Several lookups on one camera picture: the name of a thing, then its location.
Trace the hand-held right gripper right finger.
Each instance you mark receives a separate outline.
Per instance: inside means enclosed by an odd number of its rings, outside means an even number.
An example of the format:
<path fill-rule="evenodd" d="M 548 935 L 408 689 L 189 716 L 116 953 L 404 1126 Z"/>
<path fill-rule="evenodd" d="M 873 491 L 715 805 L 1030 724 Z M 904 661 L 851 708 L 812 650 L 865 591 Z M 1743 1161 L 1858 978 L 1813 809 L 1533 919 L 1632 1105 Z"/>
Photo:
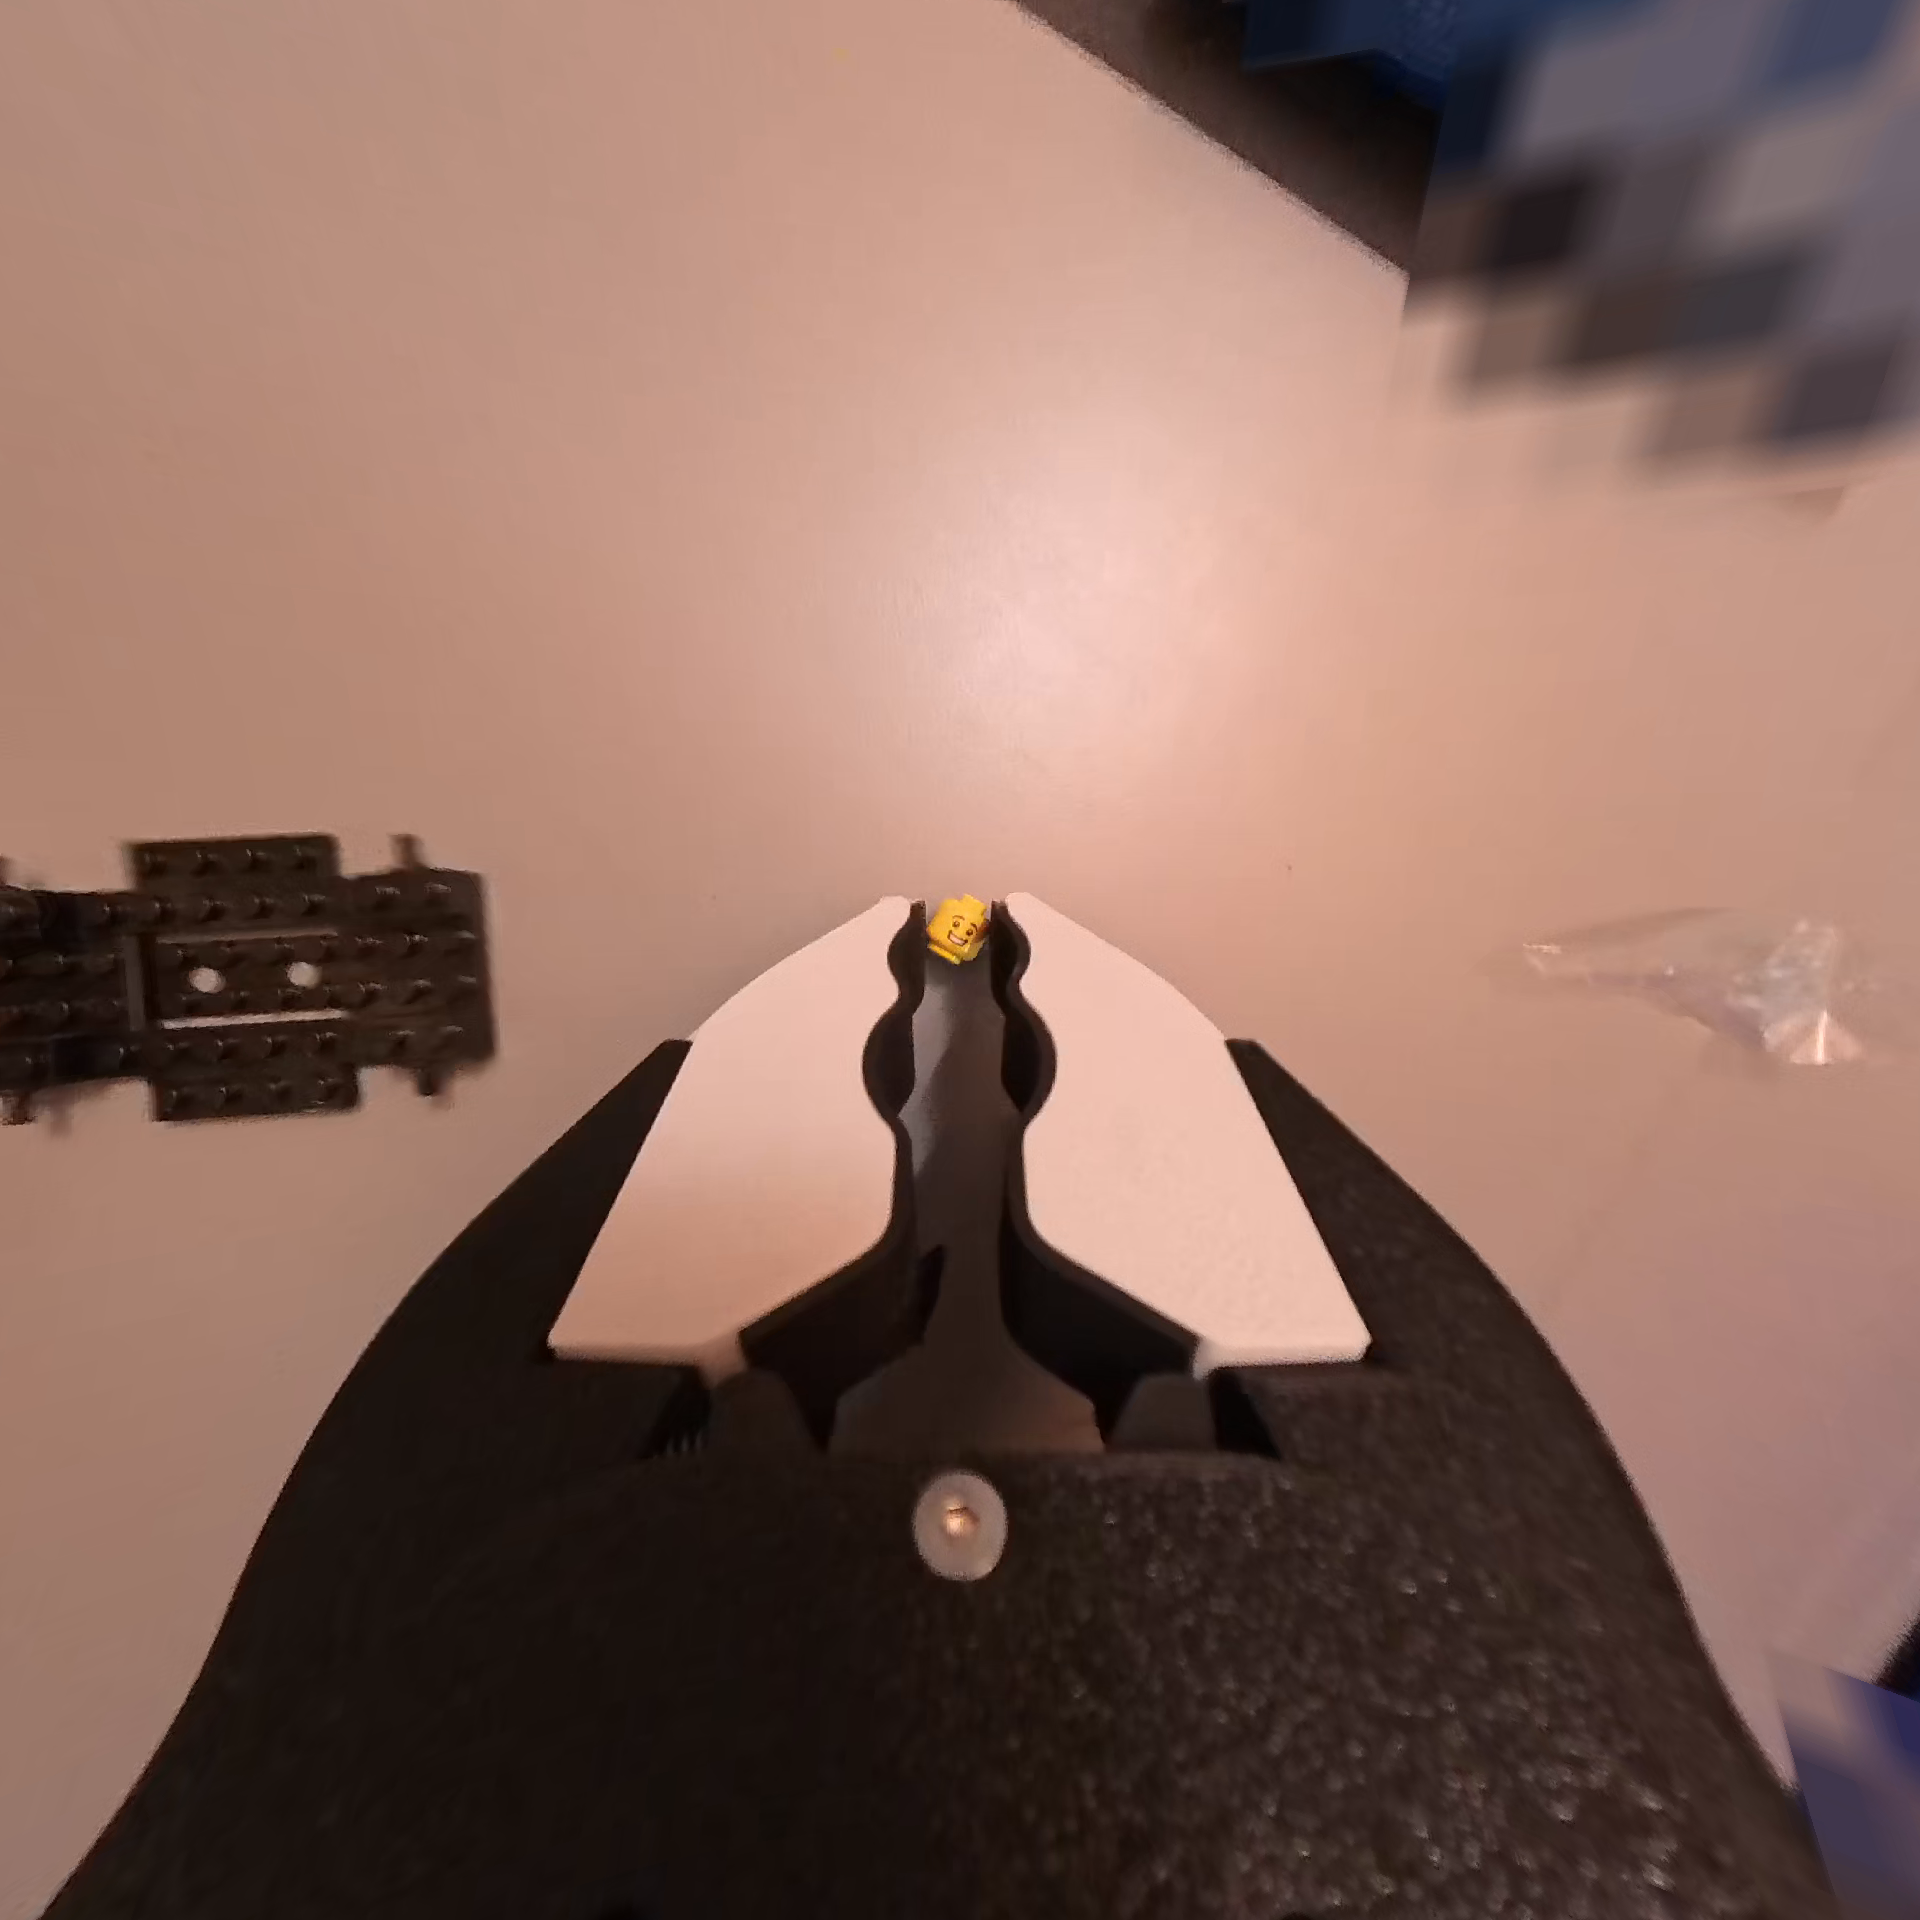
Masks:
<path fill-rule="evenodd" d="M 1224 1034 L 1164 976 L 1033 895 L 1017 993 L 1051 1046 L 1020 1141 L 1045 1253 L 1189 1335 L 1192 1367 L 1351 1362 L 1371 1335 Z"/>

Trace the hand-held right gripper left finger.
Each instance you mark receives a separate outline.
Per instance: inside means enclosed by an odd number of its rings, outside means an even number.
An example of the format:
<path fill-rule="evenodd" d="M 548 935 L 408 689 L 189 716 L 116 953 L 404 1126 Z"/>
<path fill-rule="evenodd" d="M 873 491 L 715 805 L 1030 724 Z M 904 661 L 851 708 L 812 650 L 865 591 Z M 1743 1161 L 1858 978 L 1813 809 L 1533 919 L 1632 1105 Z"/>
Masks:
<path fill-rule="evenodd" d="M 738 1374 L 749 1331 L 876 1253 L 898 1137 L 866 1046 L 901 1007 L 889 953 L 919 911 L 880 896 L 695 1028 L 548 1331 L 554 1358 Z"/>

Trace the black lego chassis piece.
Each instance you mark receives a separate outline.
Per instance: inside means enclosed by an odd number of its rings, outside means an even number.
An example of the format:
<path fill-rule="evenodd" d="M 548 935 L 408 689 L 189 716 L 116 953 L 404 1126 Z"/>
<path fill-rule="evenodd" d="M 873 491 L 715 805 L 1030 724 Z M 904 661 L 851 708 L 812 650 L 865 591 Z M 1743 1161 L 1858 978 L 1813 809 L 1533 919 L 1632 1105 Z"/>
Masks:
<path fill-rule="evenodd" d="M 131 840 L 88 891 L 2 877 L 2 1122 L 139 1089 L 155 1122 L 426 1099 L 494 1054 L 485 884 L 402 836 L 352 876 L 326 832 Z"/>

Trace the small clear plastic bag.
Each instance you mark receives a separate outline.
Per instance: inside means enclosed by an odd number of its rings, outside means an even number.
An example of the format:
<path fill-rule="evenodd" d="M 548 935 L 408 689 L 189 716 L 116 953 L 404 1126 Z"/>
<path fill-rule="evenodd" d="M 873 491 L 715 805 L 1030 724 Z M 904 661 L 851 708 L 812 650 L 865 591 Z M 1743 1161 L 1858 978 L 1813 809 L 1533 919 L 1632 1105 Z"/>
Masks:
<path fill-rule="evenodd" d="M 1868 1059 L 1850 943 L 1829 922 L 1674 908 L 1526 941 L 1522 961 L 1551 988 L 1632 999 L 1780 1067 Z"/>

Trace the blue plastic bin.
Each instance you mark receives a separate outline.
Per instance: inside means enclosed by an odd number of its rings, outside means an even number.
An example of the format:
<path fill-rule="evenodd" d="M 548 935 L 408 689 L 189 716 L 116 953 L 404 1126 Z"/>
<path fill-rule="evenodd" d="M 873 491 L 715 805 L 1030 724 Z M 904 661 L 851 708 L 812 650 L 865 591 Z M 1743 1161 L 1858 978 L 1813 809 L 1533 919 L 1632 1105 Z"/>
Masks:
<path fill-rule="evenodd" d="M 1796 1789 L 1846 1917 L 1916 1917 L 1916 1700 L 1780 1665 Z"/>

